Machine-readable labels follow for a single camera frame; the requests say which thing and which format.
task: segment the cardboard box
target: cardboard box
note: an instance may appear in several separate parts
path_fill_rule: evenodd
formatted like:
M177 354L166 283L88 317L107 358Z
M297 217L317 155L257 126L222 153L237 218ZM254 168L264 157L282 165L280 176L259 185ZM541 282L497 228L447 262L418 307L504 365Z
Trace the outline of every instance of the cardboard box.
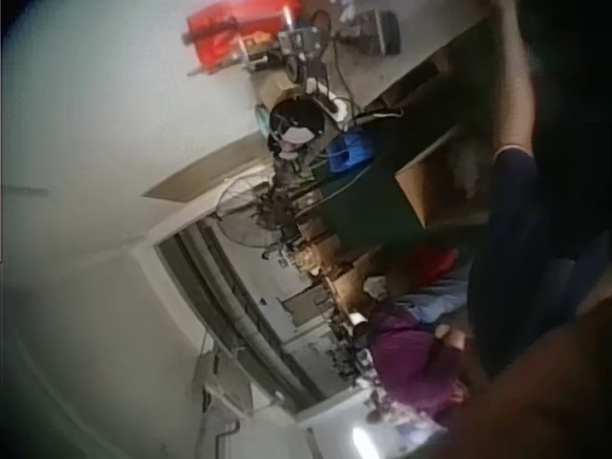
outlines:
M407 201L423 228L442 225L475 225L487 222L489 157L478 165L478 191L471 198L455 185L448 155L454 154L453 142L460 129L450 129L395 175Z

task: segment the wooden table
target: wooden table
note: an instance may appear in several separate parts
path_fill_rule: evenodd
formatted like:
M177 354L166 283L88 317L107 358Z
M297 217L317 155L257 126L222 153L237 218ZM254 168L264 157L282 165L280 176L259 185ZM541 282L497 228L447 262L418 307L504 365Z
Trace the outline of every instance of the wooden table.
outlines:
M306 11L325 9L332 15L333 28L341 27L339 8L328 0L305 0ZM478 0L358 0L358 11L394 11L400 23L402 51L396 56L368 56L338 45L339 67L354 98L365 107L451 40L485 18ZM330 45L323 60L328 64L333 92L346 97L334 65Z

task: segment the purple shirt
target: purple shirt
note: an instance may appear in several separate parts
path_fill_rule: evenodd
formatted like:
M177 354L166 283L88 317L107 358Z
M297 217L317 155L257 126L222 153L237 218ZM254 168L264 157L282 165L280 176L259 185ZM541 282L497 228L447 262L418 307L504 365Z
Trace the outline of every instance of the purple shirt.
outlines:
M461 351L419 330L410 314L377 304L369 318L369 348L392 399L435 417L452 405Z

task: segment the red bag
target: red bag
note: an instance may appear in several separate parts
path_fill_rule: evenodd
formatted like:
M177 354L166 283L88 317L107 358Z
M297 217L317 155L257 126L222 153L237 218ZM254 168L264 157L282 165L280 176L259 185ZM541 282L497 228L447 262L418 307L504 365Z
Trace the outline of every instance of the red bag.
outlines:
M211 26L235 20L232 30L195 39L195 51L202 66L209 71L219 66L236 51L238 35L257 44L272 42L285 26L284 18L278 14L283 7L288 7L293 17L298 17L301 12L299 0L242 0L215 3L192 14L187 18L187 26L194 36Z

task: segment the red object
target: red object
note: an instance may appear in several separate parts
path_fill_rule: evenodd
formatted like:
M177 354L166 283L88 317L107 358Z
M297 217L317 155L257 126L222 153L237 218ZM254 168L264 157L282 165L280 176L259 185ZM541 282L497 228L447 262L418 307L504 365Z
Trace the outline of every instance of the red object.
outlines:
M242 0L215 3L187 18L189 33L223 23L234 23L237 30L225 30L215 36L196 39L195 51L203 67L213 70L236 50L236 37L245 40L272 41L285 26L283 7L289 7L294 18L301 12L299 0Z
M418 288L425 287L448 273L456 258L452 249L421 245L400 265L412 279L413 288Z

